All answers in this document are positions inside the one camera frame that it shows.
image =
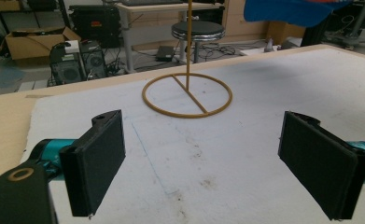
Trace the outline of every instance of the black stool seat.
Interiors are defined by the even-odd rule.
[[[177,39],[188,39],[188,22],[182,21],[174,24],[172,35]],[[221,39],[225,35],[225,29],[222,25],[211,21],[192,21],[191,22],[191,40],[192,41],[212,41]]]

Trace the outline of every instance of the blue cloth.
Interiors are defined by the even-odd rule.
[[[338,8],[352,0],[246,0],[246,21],[286,21],[303,27],[312,27]]]

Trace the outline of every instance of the metal stool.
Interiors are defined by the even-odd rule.
[[[188,40],[188,22],[182,21],[172,27],[173,37],[180,40]],[[211,21],[192,21],[191,22],[191,41],[194,42],[194,62],[199,59],[200,42],[219,40],[225,35],[222,25]]]

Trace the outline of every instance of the white desk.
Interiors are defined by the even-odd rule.
[[[220,8],[223,5],[216,4],[205,4],[205,3],[193,3],[193,10],[203,10],[203,9],[215,9]],[[124,50],[126,52],[126,61],[128,73],[134,73],[133,69],[133,55],[132,55],[132,45],[151,43],[162,40],[174,39],[171,35],[170,25],[160,25],[151,27],[139,27],[132,28],[129,15],[131,13],[163,13],[163,12],[183,12],[183,18],[187,18],[188,4],[171,4],[171,5],[158,5],[158,6],[141,6],[141,7],[126,7],[121,3],[116,4],[119,9],[120,23],[121,23],[121,34],[123,35]],[[180,44],[180,54],[179,59],[185,59],[185,47],[186,42],[181,41]]]
[[[148,79],[185,66],[1,95],[0,173],[38,139],[79,137],[93,115],[122,109],[127,157],[105,200],[92,220],[70,217],[63,182],[52,182],[60,223],[331,223],[279,160],[278,138],[292,110],[365,140],[365,56],[313,46],[191,69],[232,88],[225,111],[175,119],[144,105]],[[365,224],[365,186],[343,223]]]

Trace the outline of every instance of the brass ring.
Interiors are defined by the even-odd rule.
[[[183,119],[198,119],[198,118],[205,118],[205,117],[215,115],[215,114],[223,111],[224,109],[226,109],[229,106],[229,104],[232,102],[232,90],[224,82],[222,82],[221,80],[219,80],[217,78],[210,77],[210,76],[207,76],[207,75],[202,75],[202,74],[197,74],[197,73],[190,73],[190,76],[193,76],[193,77],[202,77],[202,78],[207,78],[207,79],[210,79],[212,81],[215,81],[216,83],[220,84],[223,88],[225,88],[226,91],[229,94],[229,99],[225,103],[225,105],[223,105],[222,107],[220,107],[218,109],[212,110],[212,111],[206,111],[205,108],[200,104],[200,102],[198,100],[196,100],[194,98],[194,96],[189,92],[189,90],[185,86],[183,86],[183,84],[179,81],[179,79],[176,78],[176,77],[179,77],[179,76],[186,76],[186,75],[187,75],[186,73],[175,73],[175,74],[165,75],[165,76],[161,76],[161,77],[156,77],[156,78],[150,80],[149,83],[144,87],[144,89],[142,89],[142,98],[144,99],[144,102],[147,104],[147,106],[149,106],[150,108],[152,108],[153,110],[155,110],[159,113],[162,113],[162,114],[167,115],[167,116],[176,117],[176,118],[183,118]],[[170,112],[170,111],[167,111],[167,110],[164,110],[164,109],[161,109],[161,108],[155,106],[154,104],[152,104],[147,99],[147,88],[150,85],[152,85],[153,83],[155,83],[155,82],[157,82],[161,79],[167,78],[167,77],[173,77],[174,78],[174,80],[179,84],[179,86],[182,87],[182,89],[194,101],[194,103],[196,103],[196,105],[199,106],[202,109],[202,111],[203,111],[202,114],[179,114],[179,113]]]
[[[10,181],[20,181],[20,180],[23,180],[23,179],[27,178],[28,176],[30,176],[33,173],[34,173],[33,168],[21,168],[19,170],[14,171],[13,173],[11,173],[7,177],[7,179],[10,180]]]

